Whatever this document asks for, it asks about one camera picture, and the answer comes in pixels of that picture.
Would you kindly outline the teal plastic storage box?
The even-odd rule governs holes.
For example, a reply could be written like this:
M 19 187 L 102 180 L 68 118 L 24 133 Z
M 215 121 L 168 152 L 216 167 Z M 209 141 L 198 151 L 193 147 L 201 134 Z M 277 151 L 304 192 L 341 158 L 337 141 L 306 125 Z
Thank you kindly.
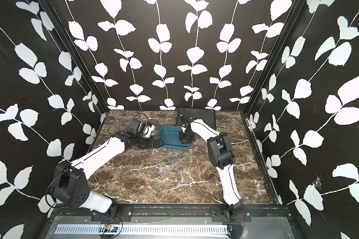
M 178 126 L 163 126 L 159 130 L 159 137 L 164 142 L 162 148 L 179 151 L 188 151 L 191 149 L 193 142 L 182 144 L 179 139 L 179 133 L 182 132 Z

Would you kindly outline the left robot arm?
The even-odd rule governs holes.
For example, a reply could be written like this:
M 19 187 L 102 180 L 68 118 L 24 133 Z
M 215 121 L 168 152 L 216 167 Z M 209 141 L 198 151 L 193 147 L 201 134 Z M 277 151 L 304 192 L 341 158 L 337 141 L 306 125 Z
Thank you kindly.
M 111 207 L 116 207 L 117 202 L 92 191 L 87 180 L 109 160 L 130 148 L 151 149 L 164 145 L 159 136 L 133 136 L 125 131 L 119 131 L 89 154 L 73 162 L 59 163 L 46 195 L 72 209 L 85 208 L 106 213 Z

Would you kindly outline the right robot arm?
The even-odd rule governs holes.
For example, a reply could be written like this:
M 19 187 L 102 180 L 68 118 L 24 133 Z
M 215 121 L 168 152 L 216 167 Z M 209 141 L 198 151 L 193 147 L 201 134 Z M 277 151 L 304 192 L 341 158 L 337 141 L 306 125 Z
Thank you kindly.
M 216 168 L 221 180 L 225 215 L 229 221 L 236 220 L 245 208 L 233 173 L 235 153 L 229 135 L 214 130 L 196 116 L 186 118 L 181 114 L 180 120 L 180 142 L 193 141 L 196 134 L 206 141 L 209 161 Z

